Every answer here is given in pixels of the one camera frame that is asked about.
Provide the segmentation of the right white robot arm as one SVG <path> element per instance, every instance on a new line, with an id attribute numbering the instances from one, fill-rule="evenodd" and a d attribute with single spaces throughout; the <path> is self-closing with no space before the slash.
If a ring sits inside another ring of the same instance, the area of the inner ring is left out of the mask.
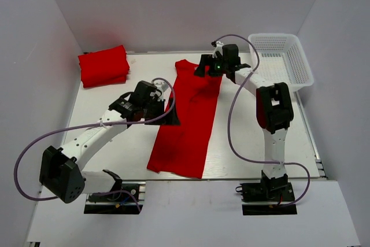
<path id="1" fill-rule="evenodd" d="M 212 54 L 203 54 L 194 75 L 204 78 L 226 76 L 239 88 L 232 100 L 228 114 L 227 136 L 234 154 L 249 163 L 261 164 L 262 195 L 274 200 L 287 186 L 288 176 L 285 168 L 285 140 L 287 130 L 294 118 L 288 85 L 272 83 L 256 73 L 257 68 L 241 63 L 239 48 L 236 44 L 225 45 L 220 41 L 212 42 Z M 256 98 L 256 119 L 264 133 L 264 159 L 251 160 L 237 153 L 231 141 L 231 116 L 236 99 L 242 89 Z"/>

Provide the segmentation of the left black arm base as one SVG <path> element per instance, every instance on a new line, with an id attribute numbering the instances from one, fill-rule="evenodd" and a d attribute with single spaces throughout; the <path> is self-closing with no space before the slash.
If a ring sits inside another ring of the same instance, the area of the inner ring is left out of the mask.
<path id="1" fill-rule="evenodd" d="M 139 215 L 145 201 L 146 182 L 123 182 L 113 189 L 117 193 L 88 194 L 84 206 L 86 215 Z"/>

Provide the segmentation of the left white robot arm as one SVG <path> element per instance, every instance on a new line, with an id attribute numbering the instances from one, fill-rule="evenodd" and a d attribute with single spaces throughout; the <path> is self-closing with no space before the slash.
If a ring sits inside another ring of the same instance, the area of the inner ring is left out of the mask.
<path id="1" fill-rule="evenodd" d="M 42 156 L 39 181 L 66 204 L 82 194 L 118 199 L 123 180 L 114 172 L 103 169 L 85 171 L 87 163 L 114 137 L 132 125 L 178 126 L 175 93 L 165 100 L 164 94 L 173 87 L 163 78 L 140 81 L 135 90 L 113 101 L 95 124 L 83 126 L 84 132 L 68 143 L 48 147 Z"/>

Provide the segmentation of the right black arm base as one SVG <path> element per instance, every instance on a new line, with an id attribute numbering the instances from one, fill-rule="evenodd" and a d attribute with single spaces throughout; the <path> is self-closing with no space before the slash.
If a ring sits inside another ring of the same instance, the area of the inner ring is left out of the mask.
<path id="1" fill-rule="evenodd" d="M 242 197 L 243 216 L 297 214 L 295 204 L 286 207 L 286 204 L 295 201 L 291 183 L 288 183 L 285 188 L 274 190 L 271 193 L 267 193 L 261 183 L 241 183 L 235 188 L 235 191 Z"/>

